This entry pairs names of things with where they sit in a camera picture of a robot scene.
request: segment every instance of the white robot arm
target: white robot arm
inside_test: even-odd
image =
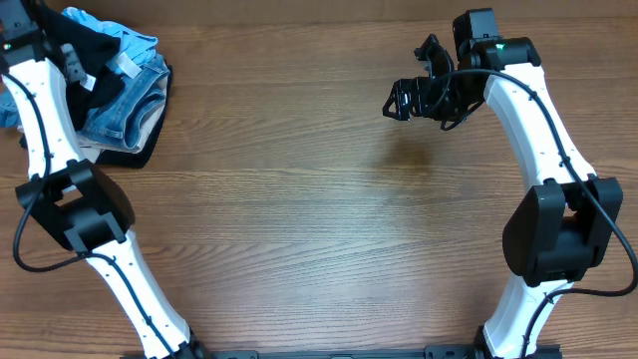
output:
[[[476,346],[428,346],[426,357],[560,358],[558,347],[537,347],[536,340],[561,294],[620,296],[636,287],[635,254],[614,224],[622,190],[615,179],[599,179],[576,149],[529,39],[501,38],[491,9],[468,11],[453,28],[459,69],[430,35],[415,50],[430,76],[397,81],[384,115],[400,121],[431,118],[447,131],[487,103],[509,139],[527,195],[503,231],[511,275],[494,315],[478,331]],[[566,216],[567,207],[575,215]],[[602,261],[612,230],[632,261],[632,284],[615,292],[572,289]]]
[[[2,32],[0,65],[28,146],[31,181],[17,188],[21,203],[31,208],[26,215],[100,273],[136,328],[147,358],[209,358],[147,267],[131,230],[135,216],[126,196],[86,160],[78,145],[67,108],[67,79],[60,70],[64,60],[55,39],[47,39],[38,23],[38,9],[20,0],[0,5],[2,23],[21,24]],[[71,191],[83,197],[56,204]],[[24,264],[15,246],[14,256],[23,268],[43,271]]]

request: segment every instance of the wooden table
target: wooden table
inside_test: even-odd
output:
[[[530,37],[583,155],[624,193],[638,244],[638,23],[499,20]],[[425,76],[450,21],[144,27],[174,65],[163,132],[141,171],[107,168],[131,199],[146,260],[209,348],[263,352],[469,343],[508,276],[500,236],[524,192],[492,111],[456,130],[381,116],[395,80]],[[0,133],[0,357],[116,358],[141,349],[86,264],[21,271],[11,238],[26,156]],[[69,255],[30,222],[25,260]],[[577,285],[620,288],[615,238]],[[565,297],[542,332],[567,358],[638,356],[638,301]]]

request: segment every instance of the black bracket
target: black bracket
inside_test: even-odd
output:
[[[127,355],[120,357],[120,359],[146,359],[147,357],[144,355]],[[218,358],[211,354],[208,349],[206,349],[205,345],[197,337],[194,335],[192,330],[190,331],[190,341],[188,343],[183,342],[179,345],[179,350],[174,352],[174,358],[171,356],[167,356],[162,359],[226,359],[226,358]],[[248,359],[247,356],[239,356],[233,359]]]
[[[60,45],[45,36],[44,8],[46,5],[35,1],[0,1],[0,70],[7,72],[13,65],[44,58],[64,65]]]
[[[16,187],[26,207],[40,193],[42,183],[33,179]],[[58,204],[64,190],[74,186],[82,195]],[[135,214],[122,189],[88,160],[70,161],[67,168],[48,176],[31,215],[65,249],[78,253],[116,239],[122,242]]]
[[[616,179],[586,183],[612,220],[622,204]],[[565,213],[565,205],[573,211]],[[543,281],[582,279],[602,261],[611,228],[584,198],[577,183],[533,186],[502,233],[502,249],[511,271],[529,286]]]
[[[480,326],[473,345],[428,345],[424,359],[501,359],[491,355],[485,343],[483,327]],[[522,359],[562,359],[560,345],[539,345],[536,352]]]
[[[501,71],[506,65],[540,65],[540,57],[527,38],[505,39],[491,9],[470,10],[453,22],[458,69]],[[483,103],[486,74],[462,74],[437,81],[455,70],[450,54],[435,35],[415,50],[417,60],[425,62],[429,77],[401,79],[393,85],[383,107],[383,115],[399,121],[424,117],[441,122],[451,130],[465,121]]]

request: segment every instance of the denim fabric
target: denim fabric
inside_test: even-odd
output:
[[[170,99],[170,85],[172,83],[172,67],[168,66],[168,77],[166,78],[165,91],[166,91],[166,101],[164,102],[164,108],[159,115],[158,122],[153,127],[149,138],[147,139],[147,143],[144,146],[144,149],[138,154],[127,154],[123,152],[115,152],[115,151],[103,151],[102,154],[96,160],[96,165],[115,165],[115,166],[123,166],[132,169],[141,169],[143,168],[151,159],[151,155],[156,148],[156,144],[158,143],[158,138],[160,137],[161,127],[163,126],[164,117],[166,115],[166,109],[168,108],[168,100]]]
[[[156,56],[156,45],[158,38],[139,34],[123,25],[113,21],[100,21],[84,10],[68,7],[62,14],[81,25],[84,25],[96,32],[119,38],[120,53],[116,55],[107,66],[114,73],[121,75],[122,69],[116,64],[116,59],[123,52],[138,66],[152,61]]]
[[[80,134],[120,149],[135,147],[140,140],[142,120],[148,118],[147,113],[165,100],[158,81],[169,73],[162,55],[156,55],[141,68],[142,71],[134,79],[123,76],[125,88],[113,101],[89,111]]]
[[[17,127],[18,125],[20,125],[18,107],[9,90],[5,90],[0,94],[0,128]]]
[[[157,82],[158,87],[162,90],[164,96],[166,97],[166,101],[167,101],[166,94],[168,93],[167,86],[168,86],[169,77],[170,76],[165,77]],[[141,119],[140,123],[142,124],[142,126],[140,127],[140,139],[138,140],[138,142],[132,149],[122,149],[122,148],[116,148],[113,146],[105,145],[103,143],[89,140],[86,137],[82,136],[82,134],[78,134],[77,138],[78,138],[78,144],[80,145],[80,148],[82,149],[96,148],[96,149],[102,149],[102,150],[118,151],[118,152],[127,153],[127,154],[140,153],[141,151],[144,150],[145,145],[149,141],[149,136],[151,135],[151,133],[153,132],[153,129],[158,124],[161,114],[163,113],[163,109],[165,108],[166,101],[159,103],[154,109],[147,112],[145,116]]]

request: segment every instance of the black cable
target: black cable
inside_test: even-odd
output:
[[[8,73],[2,72],[2,76],[4,76],[5,78],[11,80],[11,82],[16,84],[16,86],[18,86],[20,88],[20,90],[22,90],[22,92],[24,92],[25,96],[29,100],[29,103],[31,104],[31,107],[33,108],[33,111],[34,111],[34,113],[36,115],[36,120],[38,121],[38,127],[40,128],[40,138],[42,139],[42,147],[44,149],[44,159],[45,159],[45,168],[44,168],[44,173],[43,173],[42,177],[39,178],[37,175],[35,175],[34,178],[31,179],[31,180],[38,180],[41,183],[41,185],[38,187],[38,190],[36,191],[36,195],[33,196],[33,199],[25,207],[24,213],[22,214],[22,217],[20,218],[20,221],[18,222],[18,227],[16,228],[16,233],[15,233],[15,236],[13,238],[13,259],[18,264],[18,266],[20,266],[22,269],[24,269],[26,271],[29,271],[29,272],[35,272],[35,273],[42,273],[42,272],[48,272],[48,271],[56,270],[56,269],[65,267],[65,266],[67,266],[69,264],[73,264],[75,262],[79,262],[81,260],[84,260],[86,258],[100,258],[100,259],[104,260],[106,263],[108,263],[118,273],[118,275],[122,279],[122,282],[127,287],[127,290],[129,291],[129,295],[133,299],[133,302],[136,304],[136,307],[138,308],[138,311],[142,315],[142,318],[144,319],[145,323],[151,328],[151,330],[153,331],[155,336],[161,342],[161,345],[168,352],[169,356],[174,359],[175,358],[175,354],[172,351],[172,348],[170,348],[170,345],[168,345],[166,340],[163,338],[161,333],[158,331],[158,329],[153,324],[151,318],[147,315],[146,311],[142,307],[142,304],[140,303],[140,300],[138,299],[138,296],[136,295],[135,291],[133,290],[133,286],[129,282],[129,279],[125,276],[125,274],[122,272],[122,269],[118,266],[118,264],[113,259],[108,258],[107,256],[102,255],[102,254],[87,253],[87,254],[79,254],[77,257],[69,258],[67,260],[63,260],[63,261],[61,261],[59,263],[56,263],[56,264],[53,264],[53,265],[49,265],[49,266],[46,266],[46,267],[32,267],[32,266],[26,264],[22,260],[22,258],[20,258],[20,239],[22,237],[22,232],[24,231],[24,227],[25,227],[25,225],[27,223],[27,220],[29,219],[29,216],[31,215],[31,211],[33,210],[33,206],[37,202],[38,197],[40,195],[42,195],[42,192],[43,192],[44,187],[46,185],[47,178],[49,177],[49,174],[51,172],[51,152],[50,152],[50,149],[49,149],[49,142],[47,140],[47,133],[46,133],[45,127],[44,127],[44,121],[42,120],[42,114],[40,113],[40,109],[38,108],[38,104],[36,104],[36,101],[35,101],[35,98],[34,98],[33,94],[31,94],[29,89],[27,89],[27,87],[24,86],[24,84],[22,84],[22,82],[20,82],[20,80],[16,79],[13,75],[10,75]]]
[[[523,337],[523,346],[520,353],[520,358],[525,358],[527,353],[527,345],[529,344],[529,337],[531,336],[531,331],[533,330],[536,320],[538,320],[540,313],[542,312],[544,307],[547,305],[547,303],[550,303],[550,302],[553,303],[552,299],[554,297],[558,295],[563,295],[563,294],[586,294],[586,295],[594,295],[594,296],[601,296],[601,297],[619,297],[619,296],[627,295],[631,293],[632,291],[634,291],[634,289],[636,289],[636,287],[638,286],[638,259],[636,258],[636,253],[631,247],[631,244],[625,237],[625,234],[623,234],[623,232],[616,225],[616,223],[614,223],[614,221],[609,217],[609,214],[607,214],[605,209],[600,205],[600,203],[598,202],[596,197],[593,195],[593,193],[589,190],[587,185],[582,181],[582,179],[580,179],[580,176],[578,175],[573,165],[571,164],[570,158],[567,155],[567,152],[565,151],[562,141],[560,140],[560,135],[558,134],[558,130],[556,129],[556,125],[554,124],[553,119],[551,118],[551,114],[549,113],[549,110],[544,105],[542,100],[540,100],[540,98],[538,97],[538,94],[536,94],[536,92],[533,91],[527,84],[525,84],[524,82],[522,82],[521,80],[513,76],[510,76],[508,74],[504,74],[498,71],[494,71],[494,70],[487,70],[487,69],[458,70],[453,73],[441,75],[440,77],[436,78],[435,81],[441,81],[447,77],[460,76],[464,74],[494,75],[494,76],[509,80],[515,83],[516,85],[518,85],[523,90],[525,90],[529,94],[530,100],[536,101],[536,103],[538,104],[538,107],[540,108],[543,115],[545,116],[545,119],[547,120],[547,124],[549,125],[549,130],[551,131],[551,135],[553,136],[554,141],[556,142],[556,147],[558,148],[558,153],[560,154],[560,158],[562,160],[561,165],[567,168],[567,171],[578,183],[583,193],[585,194],[585,197],[587,198],[587,200],[589,200],[591,204],[594,206],[594,208],[596,209],[596,211],[603,216],[603,218],[605,219],[605,221],[607,222],[611,230],[614,232],[614,234],[616,234],[616,236],[618,237],[618,240],[620,240],[620,243],[625,249],[625,252],[627,252],[627,256],[629,256],[629,260],[631,262],[631,267],[633,271],[633,278],[631,280],[631,283],[624,289],[595,290],[595,289],[586,289],[586,288],[569,288],[569,289],[554,290],[546,294],[545,298],[540,302],[540,304],[534,311],[527,325],[527,329],[525,330],[525,335]]]
[[[122,269],[118,266],[118,264],[113,259],[111,259],[111,258],[109,258],[109,257],[107,257],[107,256],[105,256],[103,254],[98,254],[98,253],[89,253],[89,254],[83,255],[81,258],[82,259],[86,259],[86,258],[99,258],[99,259],[102,259],[106,263],[108,263],[118,273],[118,275],[122,279],[122,282],[124,283],[124,285],[129,290],[129,294],[131,295],[131,298],[133,299],[133,302],[136,304],[136,307],[140,311],[140,314],[142,315],[142,318],[144,319],[144,322],[147,324],[148,327],[151,328],[153,333],[156,335],[156,337],[161,342],[161,345],[163,345],[163,347],[168,352],[168,355],[170,355],[171,358],[175,359],[175,353],[172,351],[172,349],[170,348],[170,345],[168,345],[168,343],[163,338],[163,336],[161,336],[160,331],[153,324],[152,319],[149,317],[147,312],[142,307],[142,304],[140,303],[140,299],[136,295],[136,292],[133,290],[133,286],[129,282],[129,279],[125,276],[125,274],[122,271]]]

